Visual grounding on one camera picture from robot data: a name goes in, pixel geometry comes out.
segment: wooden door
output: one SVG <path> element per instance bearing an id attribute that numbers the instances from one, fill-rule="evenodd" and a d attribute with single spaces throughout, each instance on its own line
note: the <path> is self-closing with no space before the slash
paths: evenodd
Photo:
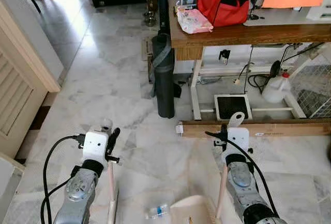
<path id="1" fill-rule="evenodd" d="M 0 28 L 0 152 L 13 158 L 47 90 Z"/>

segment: red bag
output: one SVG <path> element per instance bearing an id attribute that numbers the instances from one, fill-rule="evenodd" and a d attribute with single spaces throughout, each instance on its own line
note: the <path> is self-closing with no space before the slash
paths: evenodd
<path id="1" fill-rule="evenodd" d="M 213 26 L 241 24 L 247 20 L 248 0 L 198 0 L 199 11 Z"/>

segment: plastic bag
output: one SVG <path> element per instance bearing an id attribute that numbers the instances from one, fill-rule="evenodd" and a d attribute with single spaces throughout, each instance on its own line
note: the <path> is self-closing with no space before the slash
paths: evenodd
<path id="1" fill-rule="evenodd" d="M 178 6 L 177 17 L 182 30 L 188 34 L 212 32 L 214 28 L 197 9 L 186 10 L 183 6 Z"/>

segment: wire basket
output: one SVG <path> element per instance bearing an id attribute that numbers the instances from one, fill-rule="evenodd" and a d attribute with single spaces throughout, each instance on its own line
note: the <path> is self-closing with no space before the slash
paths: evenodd
<path id="1" fill-rule="evenodd" d="M 308 118 L 331 117 L 331 61 L 322 55 L 291 79 L 292 93 Z"/>

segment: white plastic bottle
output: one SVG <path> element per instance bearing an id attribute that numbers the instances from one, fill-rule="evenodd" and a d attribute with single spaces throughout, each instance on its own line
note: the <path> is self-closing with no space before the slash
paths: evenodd
<path id="1" fill-rule="evenodd" d="M 289 76 L 290 74 L 284 72 L 281 76 L 271 78 L 262 92 L 262 97 L 270 103 L 281 102 L 291 91 Z"/>
<path id="2" fill-rule="evenodd" d="M 164 215 L 167 215 L 170 212 L 169 206 L 167 204 L 163 204 L 161 206 L 152 207 L 145 214 L 146 219 L 157 219 Z"/>

